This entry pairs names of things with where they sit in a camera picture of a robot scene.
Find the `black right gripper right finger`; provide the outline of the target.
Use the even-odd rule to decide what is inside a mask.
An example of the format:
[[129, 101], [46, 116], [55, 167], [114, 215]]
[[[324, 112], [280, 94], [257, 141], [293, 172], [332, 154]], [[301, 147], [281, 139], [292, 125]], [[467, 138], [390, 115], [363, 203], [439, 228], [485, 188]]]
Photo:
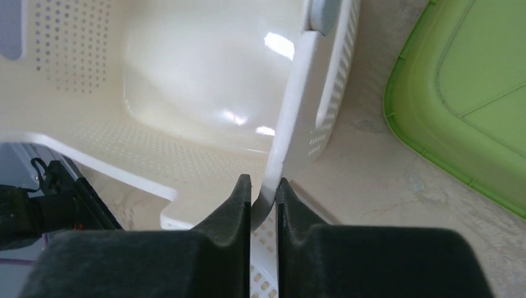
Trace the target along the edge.
[[277, 188], [280, 297], [492, 297], [468, 242], [444, 228], [331, 225]]

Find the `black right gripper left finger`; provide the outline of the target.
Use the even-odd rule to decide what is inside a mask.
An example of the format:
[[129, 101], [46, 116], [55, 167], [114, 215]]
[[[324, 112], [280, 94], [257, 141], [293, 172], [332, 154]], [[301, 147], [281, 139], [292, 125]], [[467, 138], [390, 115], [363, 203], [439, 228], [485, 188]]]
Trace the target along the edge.
[[21, 297], [248, 297], [251, 179], [190, 230], [56, 236]]

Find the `cream perforated laundry basket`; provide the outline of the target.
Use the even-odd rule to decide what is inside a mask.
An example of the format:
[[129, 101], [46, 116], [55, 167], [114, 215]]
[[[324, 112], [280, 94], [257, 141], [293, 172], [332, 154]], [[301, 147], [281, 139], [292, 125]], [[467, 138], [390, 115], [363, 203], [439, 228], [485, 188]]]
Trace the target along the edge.
[[360, 1], [2, 1], [1, 183], [75, 161], [192, 228], [238, 176], [252, 196], [325, 149]]

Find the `green plastic tray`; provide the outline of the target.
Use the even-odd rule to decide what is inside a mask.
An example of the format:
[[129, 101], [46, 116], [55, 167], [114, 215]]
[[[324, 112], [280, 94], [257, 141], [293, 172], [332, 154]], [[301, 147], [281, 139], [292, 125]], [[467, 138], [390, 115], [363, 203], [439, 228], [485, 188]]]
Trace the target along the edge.
[[525, 2], [428, 2], [383, 112], [419, 155], [525, 217]]

